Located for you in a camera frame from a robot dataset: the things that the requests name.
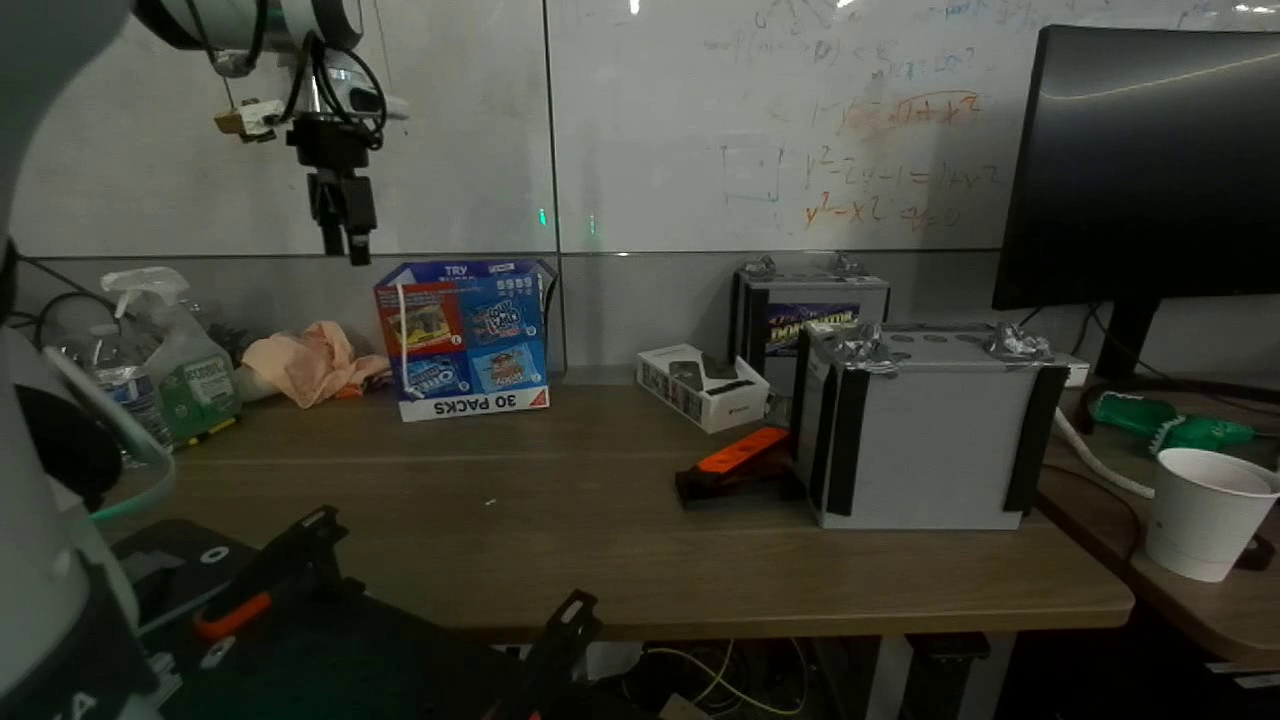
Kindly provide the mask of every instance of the battery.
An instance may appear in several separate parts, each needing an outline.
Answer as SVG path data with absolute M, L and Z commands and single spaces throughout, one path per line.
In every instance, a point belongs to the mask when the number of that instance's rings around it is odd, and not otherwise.
M 873 325 L 801 336 L 791 436 L 818 524 L 1016 529 L 1069 368 L 1009 324 Z
M 728 356 L 764 375 L 774 393 L 790 397 L 796 348 L 806 320 L 847 323 L 888 319 L 890 286 L 836 255 L 831 269 L 778 269 L 764 256 L 733 274 Z

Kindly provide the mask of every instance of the water bottle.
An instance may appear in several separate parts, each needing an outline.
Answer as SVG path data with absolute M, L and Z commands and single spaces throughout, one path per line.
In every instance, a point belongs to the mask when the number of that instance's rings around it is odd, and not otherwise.
M 120 338 L 120 329 L 114 324 L 95 325 L 93 351 L 88 357 L 88 373 L 102 392 L 120 404 L 156 442 L 166 450 L 173 448 L 173 434 L 164 424 L 160 414 L 160 395 L 155 383 L 142 369 L 142 359 L 134 357 Z

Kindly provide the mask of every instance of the desk surface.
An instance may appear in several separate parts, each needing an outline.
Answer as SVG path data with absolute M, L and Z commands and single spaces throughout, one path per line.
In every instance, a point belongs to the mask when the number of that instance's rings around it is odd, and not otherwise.
M 316 505 L 376 597 L 489 642 L 534 637 L 573 588 L 609 639 L 1115 626 L 1133 596 L 1039 515 L 1018 532 L 818 529 L 796 505 L 684 512 L 675 471 L 732 442 L 636 387 L 403 424 L 385 395 L 268 402 L 184 451 L 137 528 L 184 516 L 261 544 Z M 116 528 L 116 532 L 129 527 Z
M 1181 413 L 1202 413 L 1217 418 L 1253 423 L 1272 433 L 1275 419 L 1224 407 L 1194 396 L 1167 395 Z M 1075 397 L 1069 398 L 1074 407 Z M 1134 480 L 1151 484 L 1156 464 L 1140 451 L 1140 442 L 1115 428 L 1100 427 L 1085 437 L 1094 455 L 1107 466 Z M 1257 441 L 1231 451 L 1263 466 L 1275 464 L 1275 443 Z M 1046 460 L 1085 474 L 1071 450 L 1055 436 Z M 1171 623 L 1204 650 L 1226 660 L 1252 664 L 1280 664 L 1280 559 L 1262 573 L 1234 570 L 1222 583 L 1201 583 L 1175 575 L 1152 562 L 1140 548 L 1133 565 L 1125 569 L 1124 553 L 1134 539 L 1128 511 L 1105 491 L 1089 482 L 1046 470 L 1041 477 L 1039 509 L 1059 523 L 1100 561 L 1129 580 L 1140 597 L 1151 602 Z M 1149 501 L 1124 493 L 1146 527 Z M 1280 546 L 1280 511 L 1272 510 L 1262 525 L 1262 536 Z

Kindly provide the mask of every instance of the monitor stand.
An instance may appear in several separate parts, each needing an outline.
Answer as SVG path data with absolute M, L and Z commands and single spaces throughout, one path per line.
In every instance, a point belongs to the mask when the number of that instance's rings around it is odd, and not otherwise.
M 1103 340 L 1102 354 L 1093 375 L 1105 380 L 1123 380 L 1134 375 L 1137 357 L 1147 340 L 1151 320 L 1160 300 L 1117 300 L 1107 325 L 1110 337 Z

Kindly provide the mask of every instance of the paper cup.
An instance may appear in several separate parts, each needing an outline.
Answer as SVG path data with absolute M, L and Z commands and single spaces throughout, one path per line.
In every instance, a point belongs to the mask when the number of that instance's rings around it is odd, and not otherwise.
M 1156 461 L 1147 556 L 1193 580 L 1222 582 L 1280 496 L 1280 475 L 1207 450 L 1164 450 Z

